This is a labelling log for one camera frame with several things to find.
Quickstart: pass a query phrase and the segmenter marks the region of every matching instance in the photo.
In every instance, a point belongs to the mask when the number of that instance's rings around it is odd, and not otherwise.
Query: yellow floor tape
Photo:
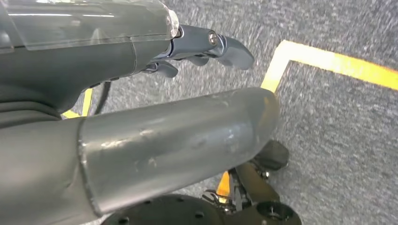
[[[300,62],[398,90],[398,71],[365,60],[286,40],[282,41],[276,48],[261,87],[275,92],[289,61]],[[223,196],[228,196],[230,194],[229,183],[229,176],[223,175],[217,193],[220,192]]]
[[[82,115],[79,115],[76,112],[73,112],[72,110],[68,110],[68,111],[64,112],[62,115],[68,119],[72,119],[72,118],[76,118],[76,117],[80,117],[80,116],[88,116],[88,113],[90,111],[90,106],[91,106],[91,98],[92,98],[92,88],[89,88],[84,92]]]

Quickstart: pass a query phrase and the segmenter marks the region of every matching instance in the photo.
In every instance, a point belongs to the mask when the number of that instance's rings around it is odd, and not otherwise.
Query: gray carpet
[[[284,39],[398,69],[393,0],[166,0],[181,23],[212,28],[253,52],[252,70],[174,63],[175,79],[139,74],[113,83],[105,112],[259,86]],[[93,103],[100,88],[94,91]],[[398,224],[398,92],[291,63],[277,94],[275,138],[291,150],[270,182],[303,224]],[[74,110],[80,111],[80,99]],[[219,177],[180,190],[199,195]]]

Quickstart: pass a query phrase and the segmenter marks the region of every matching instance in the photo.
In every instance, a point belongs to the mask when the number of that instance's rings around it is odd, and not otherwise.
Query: bolt hole
[[[202,219],[205,216],[203,212],[196,212],[195,213],[195,218],[196,219]]]
[[[128,217],[120,218],[118,223],[119,223],[119,225],[128,225],[129,224],[129,218]]]

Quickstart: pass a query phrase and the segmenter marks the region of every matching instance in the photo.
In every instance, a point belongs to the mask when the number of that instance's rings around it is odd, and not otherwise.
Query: clear plastic cover
[[[10,37],[7,32],[3,29],[0,23],[0,54],[11,53],[14,51],[14,46],[11,43]]]
[[[158,0],[0,2],[29,50],[170,40],[179,26],[176,14]]]

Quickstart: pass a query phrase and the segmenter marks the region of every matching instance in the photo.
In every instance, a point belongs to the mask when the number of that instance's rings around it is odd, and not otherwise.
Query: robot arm
[[[260,88],[61,120],[103,81],[173,77],[166,60],[247,69],[253,56],[156,0],[0,2],[2,225],[92,221],[250,160],[276,126],[276,98]]]

